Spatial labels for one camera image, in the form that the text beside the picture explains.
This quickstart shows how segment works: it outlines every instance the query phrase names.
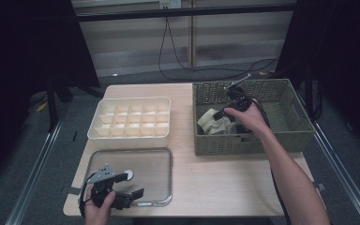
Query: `wall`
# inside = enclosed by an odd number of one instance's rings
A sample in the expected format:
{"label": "wall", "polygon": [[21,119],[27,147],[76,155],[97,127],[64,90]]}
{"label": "wall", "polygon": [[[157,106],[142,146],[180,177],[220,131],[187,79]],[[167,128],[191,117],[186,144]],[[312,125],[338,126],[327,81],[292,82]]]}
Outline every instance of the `wall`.
{"label": "wall", "polygon": [[[291,2],[294,1],[183,0],[182,8]],[[159,9],[159,1],[75,8],[77,13],[147,9]],[[254,62],[279,56],[291,17],[291,12],[195,16],[169,18],[169,25],[179,61],[185,67],[197,67]],[[165,26],[164,18],[81,23],[99,77],[158,70]],[[180,68],[169,30],[161,53],[161,67]]]}

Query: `black cable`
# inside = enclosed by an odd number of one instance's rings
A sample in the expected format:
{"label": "black cable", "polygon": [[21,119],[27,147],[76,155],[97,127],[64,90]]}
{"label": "black cable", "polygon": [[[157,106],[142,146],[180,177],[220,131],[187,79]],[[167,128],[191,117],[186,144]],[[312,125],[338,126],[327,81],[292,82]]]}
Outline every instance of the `black cable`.
{"label": "black cable", "polygon": [[[309,64],[309,62],[306,62],[306,68],[307,68],[307,73],[312,73],[311,71],[311,66]],[[311,92],[311,105],[307,106],[311,107],[311,112],[309,113],[309,118],[312,121],[316,121],[322,114],[323,111],[323,94],[322,94],[322,89],[321,87],[318,85],[317,86],[318,90],[317,90],[317,94],[315,96],[315,100],[314,100],[314,88],[313,88],[313,83],[311,81],[311,83],[305,82],[305,99],[306,99],[306,104],[308,104],[308,91]]]}
{"label": "black cable", "polygon": [[287,73],[292,68],[296,67],[300,62],[299,61],[292,61],[288,66],[283,68],[280,71],[276,71],[275,73],[271,74],[267,79],[280,79],[286,78],[286,76],[282,75],[283,73]]}
{"label": "black cable", "polygon": [[[193,79],[183,79],[183,78],[170,78],[168,77],[167,75],[165,75],[165,73],[162,71],[161,67],[160,67],[160,58],[161,58],[161,55],[162,55],[162,49],[163,49],[163,45],[165,43],[165,37],[166,37],[166,33],[168,31],[168,28],[169,28],[169,33],[170,33],[170,36],[171,36],[171,40],[172,40],[172,48],[173,48],[173,52],[174,52],[174,55],[175,55],[175,58],[177,60],[177,63],[183,68],[183,69],[186,69],[186,70],[189,70],[189,71],[192,71],[192,72],[200,72],[200,71],[206,71],[206,70],[225,70],[225,71],[236,71],[236,72],[241,72],[241,73],[238,73],[238,74],[235,74],[235,75],[231,75],[231,76],[228,76],[228,77],[224,77],[224,78],[219,78],[219,79],[203,79],[203,81],[219,81],[219,80],[226,80],[226,79],[230,79],[230,78],[234,78],[234,77],[238,77],[240,75],[243,75],[247,72],[252,72],[252,71],[259,71],[259,70],[262,70],[264,68],[268,68],[271,64],[273,64],[275,61],[277,61],[279,59],[279,56],[274,58],[274,59],[263,59],[263,60],[259,60],[259,61],[256,61],[254,62],[250,67],[249,69],[247,70],[244,70],[244,69],[234,69],[234,68],[216,68],[216,67],[213,67],[213,68],[200,68],[200,69],[195,69],[195,68],[188,68],[188,67],[184,67],[180,60],[178,59],[178,56],[177,56],[177,52],[176,52],[176,49],[175,49],[175,46],[174,46],[174,40],[173,40],[173,35],[172,35],[172,29],[169,25],[169,20],[168,18],[166,18],[166,25],[165,25],[165,31],[163,33],[163,38],[162,38],[162,44],[160,46],[160,50],[159,50],[159,59],[158,59],[158,68],[159,68],[159,72],[161,73],[161,75],[168,79],[168,80],[174,80],[174,81],[193,81]],[[253,67],[262,62],[262,61],[271,61],[269,64],[267,64],[266,66],[264,67],[261,67],[261,68],[258,68],[258,69],[253,69]]]}
{"label": "black cable", "polygon": [[[321,48],[321,46],[323,45],[323,38],[325,37],[326,31],[329,27],[329,23],[332,20],[334,13],[335,13],[335,9],[337,8],[338,5],[338,0],[335,0],[335,3],[333,4],[330,14],[327,18],[327,21],[325,23],[325,27],[323,29],[321,38],[320,38],[320,43],[318,45],[317,51],[316,51],[316,55],[315,57],[318,57],[318,51]],[[323,93],[322,93],[322,88],[318,85],[318,93],[316,96],[316,100],[315,100],[315,106],[316,106],[316,110],[313,113],[313,119],[317,120],[318,118],[320,118],[322,112],[323,112]]]}
{"label": "black cable", "polygon": [[80,212],[81,212],[81,215],[82,217],[84,218],[84,207],[86,206],[86,202],[90,201],[91,199],[88,199],[86,201],[83,200],[83,195],[84,195],[84,192],[86,191],[86,186],[87,186],[87,181],[95,174],[92,173],[89,177],[87,177],[87,179],[85,180],[85,182],[83,183],[83,186],[82,186],[82,189],[81,189],[81,195],[80,195],[80,200],[79,200],[79,208],[80,208]]}
{"label": "black cable", "polygon": [[283,211],[283,214],[284,214],[285,219],[286,219],[286,224],[291,225],[291,218],[289,217],[289,213],[288,213],[288,210],[286,209],[285,203],[283,202],[282,197],[279,194],[276,178],[274,177],[274,174],[273,174],[272,170],[271,170],[271,177],[273,178],[274,188],[276,190],[276,194],[277,194],[280,206],[282,207],[282,211]]}
{"label": "black cable", "polygon": [[257,106],[260,113],[262,114],[262,118],[264,119],[265,124],[270,128],[271,125],[270,125],[270,122],[268,121],[267,113],[263,109],[263,105],[260,102],[256,101],[255,99],[256,98],[251,98],[250,100]]}

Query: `gray carpet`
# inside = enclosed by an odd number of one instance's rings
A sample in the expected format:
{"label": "gray carpet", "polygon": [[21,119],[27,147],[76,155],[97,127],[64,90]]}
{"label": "gray carpet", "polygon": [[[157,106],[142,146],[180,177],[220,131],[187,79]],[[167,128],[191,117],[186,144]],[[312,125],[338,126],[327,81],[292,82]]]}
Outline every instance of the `gray carpet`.
{"label": "gray carpet", "polygon": [[[184,71],[177,69],[168,71],[168,76],[183,76],[193,80],[221,78],[230,71]],[[254,79],[264,76],[253,73]],[[111,84],[124,83],[172,83],[162,78],[157,72],[133,74],[118,77],[101,78],[100,92]],[[81,217],[66,217],[63,214],[63,205],[66,196],[61,194],[62,187],[70,186],[76,172],[84,145],[87,141],[86,133],[95,112],[99,99],[91,97],[78,89],[71,89],[74,99],[70,103],[67,115],[63,118],[63,125],[59,136],[52,148],[45,169],[37,183],[37,189],[22,219],[22,224],[83,224]],[[47,110],[36,112],[35,105],[30,108],[22,135],[13,147],[11,156],[0,171],[0,224],[5,224],[8,215],[23,189],[30,170],[38,157],[40,149],[47,137],[49,115]],[[58,101],[59,110],[63,103]],[[360,187],[360,137],[351,133],[345,126],[341,114],[326,98],[323,102],[322,116],[319,123],[328,136],[331,144],[349,170],[352,178]],[[305,156],[316,183],[324,184],[326,190],[321,192],[330,218],[334,224],[360,224],[360,216],[353,203],[339,183],[317,142],[312,142],[305,151]],[[274,224],[284,224],[283,218],[273,218]],[[131,218],[112,217],[110,224],[131,224]],[[257,224],[257,221],[248,221],[244,218],[161,218],[148,219],[146,224]]]}

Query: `white object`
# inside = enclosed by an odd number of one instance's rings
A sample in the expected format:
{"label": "white object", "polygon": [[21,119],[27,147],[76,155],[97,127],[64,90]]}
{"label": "white object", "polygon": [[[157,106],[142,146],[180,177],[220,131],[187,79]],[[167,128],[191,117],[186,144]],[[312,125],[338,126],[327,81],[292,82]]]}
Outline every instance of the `white object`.
{"label": "white object", "polygon": [[169,9],[169,8],[171,8],[171,1],[170,0],[160,0],[159,1],[159,8],[160,9]]}
{"label": "white object", "polygon": [[101,150],[166,147],[170,109],[168,97],[102,99],[87,137]]}
{"label": "white object", "polygon": [[128,180],[128,181],[131,180],[131,179],[133,179],[134,173],[133,173],[132,170],[124,171],[124,173],[127,173],[127,180]]}
{"label": "white object", "polygon": [[235,123],[231,122],[230,119],[226,116],[215,120],[213,115],[216,113],[218,113],[217,110],[209,109],[197,121],[197,124],[203,129],[204,134],[230,134],[233,127],[235,126]]}
{"label": "white object", "polygon": [[181,0],[171,0],[170,8],[181,8]]}

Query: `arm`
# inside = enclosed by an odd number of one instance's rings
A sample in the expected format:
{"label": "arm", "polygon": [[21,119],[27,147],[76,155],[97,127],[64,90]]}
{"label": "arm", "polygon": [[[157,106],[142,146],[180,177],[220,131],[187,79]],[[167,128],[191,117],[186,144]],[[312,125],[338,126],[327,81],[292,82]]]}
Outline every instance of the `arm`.
{"label": "arm", "polygon": [[317,190],[265,124],[256,105],[253,103],[245,112],[226,108],[225,113],[237,117],[261,140],[292,224],[330,224]]}

